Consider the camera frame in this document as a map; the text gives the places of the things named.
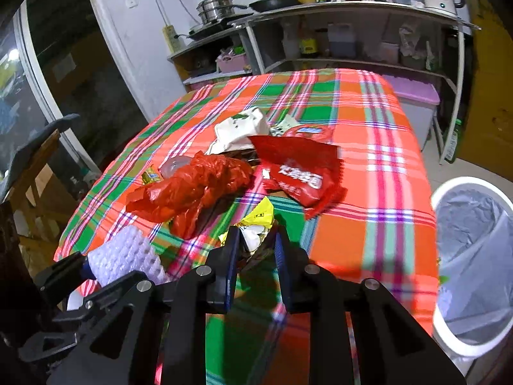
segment red snack package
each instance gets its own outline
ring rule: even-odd
[[[264,187],[283,190],[305,207],[305,218],[319,214],[342,193],[338,147],[301,137],[250,136],[262,164]]]
[[[288,129],[284,136],[304,137],[321,143],[328,143],[332,139],[333,129],[323,124],[302,124]]]
[[[198,152],[170,178],[127,195],[126,210],[154,223],[173,219],[171,234],[190,239],[201,210],[248,185],[251,174],[252,168],[243,160]]]

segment gray trash bag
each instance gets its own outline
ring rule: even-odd
[[[438,307],[459,340],[492,340],[513,316],[513,222],[490,196],[468,188],[443,196],[436,210]]]

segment white wall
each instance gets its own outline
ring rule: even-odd
[[[156,0],[136,0],[128,8],[127,0],[91,0],[98,22],[122,76],[147,119],[152,119],[185,93],[178,73],[166,60],[169,49],[162,35],[165,25]],[[199,22],[196,7],[202,0],[161,0],[162,9],[177,33],[187,34]],[[256,0],[234,0],[249,4]],[[468,20],[468,10],[458,10]]]

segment wall switch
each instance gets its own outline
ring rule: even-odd
[[[125,5],[128,8],[136,7],[139,4],[139,0],[125,0]]]

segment frying pan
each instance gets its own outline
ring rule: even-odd
[[[262,13],[300,4],[301,2],[299,0],[258,0],[251,3],[249,6],[256,12]]]

